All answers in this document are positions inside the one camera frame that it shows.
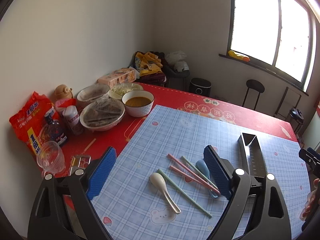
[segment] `red snack bag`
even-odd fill
[[[39,152],[40,146],[47,141],[45,134],[42,133],[43,127],[46,125],[44,114],[52,107],[53,103],[49,98],[33,92],[24,107],[9,119],[17,137],[25,142],[35,156]],[[52,111],[52,118],[60,120],[54,108]]]

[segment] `light blue chopstick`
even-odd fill
[[[194,168],[194,169],[196,170],[196,172],[199,173],[200,177],[202,177],[202,179],[204,179],[204,180],[205,180],[206,182],[208,182],[211,186],[213,186],[213,187],[215,187],[217,190],[219,190],[218,187],[217,187],[216,185],[214,185],[214,184],[211,182],[211,180],[209,180],[206,176],[204,176],[204,174],[202,174],[202,172],[199,171],[185,156],[181,156],[181,158],[182,158],[183,160],[185,160],[192,168]]]
[[[157,171],[159,174],[162,175],[165,179],[167,179],[178,191],[180,191],[186,198],[188,198],[194,205],[196,205],[200,210],[202,210],[204,213],[206,213],[209,217],[212,217],[212,215],[207,212],[203,207],[201,207],[196,201],[194,201],[191,197],[187,195],[181,188],[178,187],[177,184],[175,184],[161,169],[158,169]]]

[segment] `white spoon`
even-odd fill
[[[180,214],[181,210],[170,197],[167,187],[165,185],[164,178],[159,173],[156,173],[156,172],[152,173],[149,178],[153,186],[155,186],[157,190],[159,190],[165,196],[173,212],[175,212],[176,214]]]

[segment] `window sill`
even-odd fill
[[[255,64],[252,64],[252,63],[250,63],[250,62],[245,62],[245,61],[243,61],[243,60],[239,60],[239,59],[236,59],[236,58],[233,58],[233,57],[230,57],[230,56],[226,56],[226,55],[224,55],[224,54],[219,54],[219,56],[220,56],[220,57],[224,57],[224,58],[228,58],[228,59],[232,59],[232,60],[235,60],[235,61],[239,61],[239,62],[241,62],[241,63],[243,63],[243,64],[246,64],[246,65],[249,65],[249,66],[251,66],[251,67],[260,69],[260,70],[262,70],[262,71],[264,71],[264,72],[267,72],[267,73],[269,73],[270,75],[273,75],[273,76],[281,79],[282,81],[288,83],[289,85],[293,86],[294,88],[296,88],[296,89],[299,90],[300,92],[304,93],[306,96],[309,96],[309,95],[308,95],[305,91],[303,91],[300,87],[296,86],[295,84],[291,83],[290,81],[284,79],[283,77],[277,75],[275,72],[273,72],[273,71],[271,71],[271,70],[269,70],[269,69],[267,69],[267,68],[263,68],[263,67],[260,67],[260,66],[255,65]]]

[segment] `tissue box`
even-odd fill
[[[120,68],[108,75],[100,77],[97,82],[106,84],[110,88],[121,83],[130,83],[136,80],[134,69]]]

